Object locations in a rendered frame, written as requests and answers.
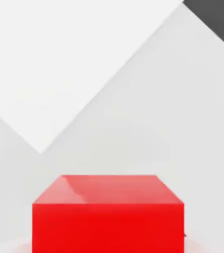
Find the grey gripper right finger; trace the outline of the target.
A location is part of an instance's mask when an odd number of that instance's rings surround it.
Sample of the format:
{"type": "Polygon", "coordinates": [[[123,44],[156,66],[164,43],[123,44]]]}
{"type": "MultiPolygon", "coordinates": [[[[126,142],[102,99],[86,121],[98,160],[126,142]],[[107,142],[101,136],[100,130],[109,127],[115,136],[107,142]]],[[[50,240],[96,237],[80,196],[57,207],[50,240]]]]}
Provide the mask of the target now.
{"type": "Polygon", "coordinates": [[[211,250],[184,234],[184,253],[211,253],[211,250]]]}

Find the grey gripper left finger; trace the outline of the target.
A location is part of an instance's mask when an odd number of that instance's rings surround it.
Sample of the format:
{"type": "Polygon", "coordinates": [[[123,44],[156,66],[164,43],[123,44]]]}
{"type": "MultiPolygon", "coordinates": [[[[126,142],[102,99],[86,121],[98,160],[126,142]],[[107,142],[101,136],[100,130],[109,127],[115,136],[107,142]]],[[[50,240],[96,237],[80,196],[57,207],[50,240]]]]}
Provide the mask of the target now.
{"type": "Polygon", "coordinates": [[[6,253],[32,253],[32,240],[28,238],[14,241],[7,247],[6,253]]]}

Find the small red cube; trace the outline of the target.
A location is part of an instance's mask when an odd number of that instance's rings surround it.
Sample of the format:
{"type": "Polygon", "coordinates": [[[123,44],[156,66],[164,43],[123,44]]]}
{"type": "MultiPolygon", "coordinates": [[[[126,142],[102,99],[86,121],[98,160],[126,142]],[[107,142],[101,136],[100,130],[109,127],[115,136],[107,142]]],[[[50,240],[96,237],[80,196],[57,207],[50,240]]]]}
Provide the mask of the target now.
{"type": "Polygon", "coordinates": [[[184,253],[184,204],[155,175],[62,175],[32,204],[32,253],[184,253]]]}

